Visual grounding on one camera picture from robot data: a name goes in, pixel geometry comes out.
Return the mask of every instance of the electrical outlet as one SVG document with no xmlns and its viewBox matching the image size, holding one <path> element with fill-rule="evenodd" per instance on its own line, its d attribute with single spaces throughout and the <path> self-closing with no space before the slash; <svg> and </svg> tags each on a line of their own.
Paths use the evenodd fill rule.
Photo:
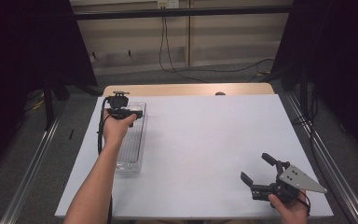
<svg viewBox="0 0 358 224">
<path fill-rule="evenodd" d="M 168 8 L 168 0 L 157 0 L 157 8 Z"/>
<path fill-rule="evenodd" d="M 179 0 L 168 0 L 167 8 L 179 8 Z"/>
</svg>

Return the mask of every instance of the gray carpet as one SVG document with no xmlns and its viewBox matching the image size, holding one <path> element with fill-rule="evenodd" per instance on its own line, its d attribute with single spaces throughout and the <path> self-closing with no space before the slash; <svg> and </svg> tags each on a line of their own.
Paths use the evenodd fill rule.
<svg viewBox="0 0 358 224">
<path fill-rule="evenodd" d="M 202 67 L 202 69 L 236 70 L 250 64 L 216 65 Z M 261 63 L 258 66 L 259 72 L 267 72 L 272 62 Z M 207 72 L 207 71 L 183 71 L 180 75 L 195 77 L 206 82 L 256 82 L 263 77 L 255 77 L 256 68 L 240 72 Z M 108 85 L 124 84 L 162 84 L 162 83 L 199 83 L 199 81 L 180 77 L 175 73 L 164 71 L 148 71 L 131 74 L 119 74 L 113 76 L 97 77 L 99 89 L 103 90 Z M 281 99 L 289 119 L 295 119 L 296 114 L 290 106 L 287 92 L 283 92 L 280 80 L 272 81 L 271 85 Z M 54 216 L 59 199 L 61 198 L 66 180 L 72 170 L 77 152 L 81 146 L 85 131 L 88 128 L 90 115 L 96 103 L 96 97 L 89 96 L 76 88 L 68 87 L 72 93 L 67 102 L 62 118 L 52 139 L 45 158 L 43 159 L 38 175 L 34 180 L 28 197 L 21 209 L 16 223 L 61 223 L 59 218 Z M 330 151 L 337 166 L 346 177 L 349 184 L 358 196 L 358 144 L 348 133 L 340 129 L 339 120 L 330 110 L 328 105 L 320 96 L 319 113 L 315 119 L 316 131 L 322 137 L 326 147 Z M 7 206 L 20 184 L 28 165 L 30 164 L 35 150 L 44 134 L 45 112 L 42 106 L 39 110 L 28 111 L 22 121 L 16 135 L 11 140 L 6 153 L 0 158 L 0 220 L 4 215 Z M 294 129 L 307 156 L 314 167 L 317 176 L 323 172 L 327 182 L 332 186 L 338 202 L 332 194 L 327 194 L 334 216 L 310 220 L 310 223 L 350 223 L 346 220 L 344 213 L 349 216 L 351 223 L 355 223 L 351 212 L 343 202 L 337 188 L 332 183 L 330 176 L 324 166 L 319 170 L 310 151 L 310 141 L 301 125 L 295 125 Z M 278 223 L 277 220 L 263 220 L 263 223 Z"/>
</svg>

